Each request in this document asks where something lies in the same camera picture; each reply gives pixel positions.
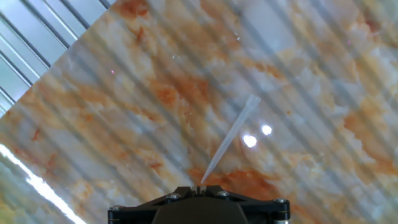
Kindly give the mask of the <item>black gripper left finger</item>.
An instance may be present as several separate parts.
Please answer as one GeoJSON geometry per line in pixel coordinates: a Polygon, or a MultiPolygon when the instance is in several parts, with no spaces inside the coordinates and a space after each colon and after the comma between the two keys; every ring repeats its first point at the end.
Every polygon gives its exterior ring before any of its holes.
{"type": "Polygon", "coordinates": [[[197,192],[197,186],[177,187],[172,193],[136,207],[113,205],[108,208],[108,224],[129,223],[137,220],[152,220],[158,210],[164,205],[194,197],[197,195],[197,192]]]}

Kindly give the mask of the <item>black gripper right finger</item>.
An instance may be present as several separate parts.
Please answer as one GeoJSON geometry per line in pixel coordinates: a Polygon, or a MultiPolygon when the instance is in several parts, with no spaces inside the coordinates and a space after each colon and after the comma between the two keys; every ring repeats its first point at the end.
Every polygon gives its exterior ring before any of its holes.
{"type": "Polygon", "coordinates": [[[219,185],[200,188],[200,195],[210,200],[205,204],[212,215],[231,223],[290,223],[290,202],[286,198],[259,200],[229,192],[219,185]]]}

